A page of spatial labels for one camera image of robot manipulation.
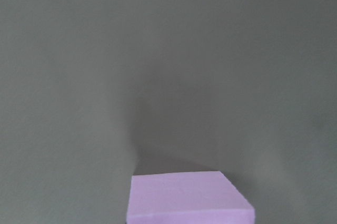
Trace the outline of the purple block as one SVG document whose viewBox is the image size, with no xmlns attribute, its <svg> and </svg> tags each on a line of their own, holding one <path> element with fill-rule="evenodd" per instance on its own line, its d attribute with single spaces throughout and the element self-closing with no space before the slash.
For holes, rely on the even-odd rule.
<svg viewBox="0 0 337 224">
<path fill-rule="evenodd" d="M 126 223 L 254 223 L 255 209 L 219 171 L 132 176 Z"/>
</svg>

